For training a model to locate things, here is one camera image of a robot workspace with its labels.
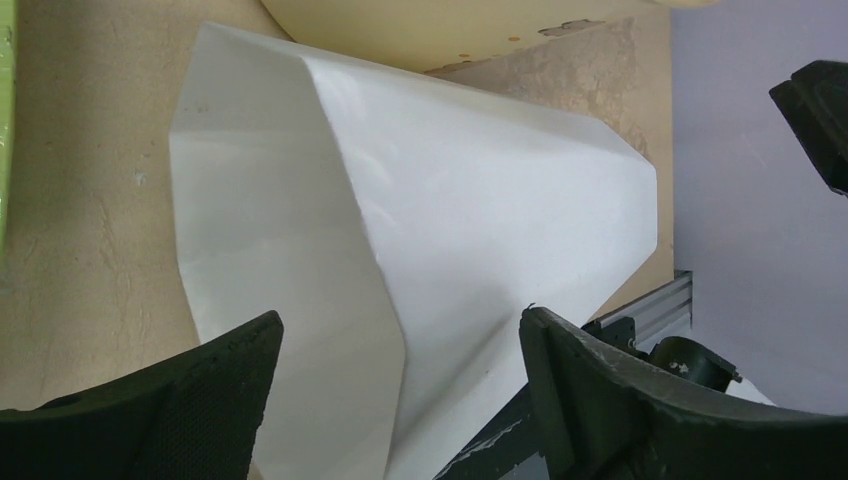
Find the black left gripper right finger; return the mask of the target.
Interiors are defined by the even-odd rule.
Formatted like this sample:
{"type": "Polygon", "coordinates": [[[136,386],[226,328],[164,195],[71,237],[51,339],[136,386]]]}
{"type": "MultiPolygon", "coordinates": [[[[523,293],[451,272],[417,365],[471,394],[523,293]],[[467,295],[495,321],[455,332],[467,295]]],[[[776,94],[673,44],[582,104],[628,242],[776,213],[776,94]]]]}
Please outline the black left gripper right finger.
{"type": "Polygon", "coordinates": [[[847,420],[734,397],[651,365],[544,307],[521,351],[553,479],[843,479],[847,420]]]}

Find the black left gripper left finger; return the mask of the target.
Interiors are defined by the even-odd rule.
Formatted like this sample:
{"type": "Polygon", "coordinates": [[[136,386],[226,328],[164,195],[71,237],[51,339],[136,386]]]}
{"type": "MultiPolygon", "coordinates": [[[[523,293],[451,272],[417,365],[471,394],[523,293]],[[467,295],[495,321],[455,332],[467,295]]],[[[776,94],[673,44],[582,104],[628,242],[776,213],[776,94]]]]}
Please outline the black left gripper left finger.
{"type": "Polygon", "coordinates": [[[3,410],[2,478],[247,478],[283,334],[269,311],[116,380],[3,410]]]}

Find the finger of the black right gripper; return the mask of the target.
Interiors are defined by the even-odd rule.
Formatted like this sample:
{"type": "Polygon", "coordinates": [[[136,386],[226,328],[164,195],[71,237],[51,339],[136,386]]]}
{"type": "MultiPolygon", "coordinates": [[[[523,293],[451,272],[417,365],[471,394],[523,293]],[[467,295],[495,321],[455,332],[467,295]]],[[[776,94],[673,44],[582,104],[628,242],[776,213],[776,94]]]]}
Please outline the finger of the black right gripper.
{"type": "Polygon", "coordinates": [[[847,64],[816,60],[769,90],[828,188],[847,195],[847,64]]]}

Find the white octagonal large container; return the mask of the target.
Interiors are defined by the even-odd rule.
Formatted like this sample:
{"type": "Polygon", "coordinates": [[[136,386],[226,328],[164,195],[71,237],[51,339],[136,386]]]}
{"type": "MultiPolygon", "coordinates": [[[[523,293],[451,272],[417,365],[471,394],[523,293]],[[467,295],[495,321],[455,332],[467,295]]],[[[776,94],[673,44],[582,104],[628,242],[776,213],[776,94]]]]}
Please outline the white octagonal large container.
{"type": "Polygon", "coordinates": [[[267,479],[431,479],[526,384],[530,304],[582,324],[658,240],[604,122],[206,23],[169,135],[202,341],[274,310],[267,479]]]}

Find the cream printed bucket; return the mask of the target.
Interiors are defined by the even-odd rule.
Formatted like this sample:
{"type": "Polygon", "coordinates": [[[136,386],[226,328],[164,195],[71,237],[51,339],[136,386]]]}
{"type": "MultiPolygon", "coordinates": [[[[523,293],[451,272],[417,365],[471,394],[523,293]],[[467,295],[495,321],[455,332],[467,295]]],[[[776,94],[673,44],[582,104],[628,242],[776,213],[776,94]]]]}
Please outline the cream printed bucket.
{"type": "Polygon", "coordinates": [[[314,58],[430,73],[463,69],[551,40],[706,1],[271,0],[263,6],[314,58]]]}

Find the lime green tray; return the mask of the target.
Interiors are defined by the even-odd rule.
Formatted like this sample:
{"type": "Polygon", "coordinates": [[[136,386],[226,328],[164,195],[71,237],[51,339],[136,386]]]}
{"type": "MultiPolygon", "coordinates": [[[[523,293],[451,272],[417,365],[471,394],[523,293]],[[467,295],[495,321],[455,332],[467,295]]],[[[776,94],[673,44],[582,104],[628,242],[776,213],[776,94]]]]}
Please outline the lime green tray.
{"type": "Polygon", "coordinates": [[[1,0],[1,257],[4,257],[14,143],[18,1],[1,0]]]}

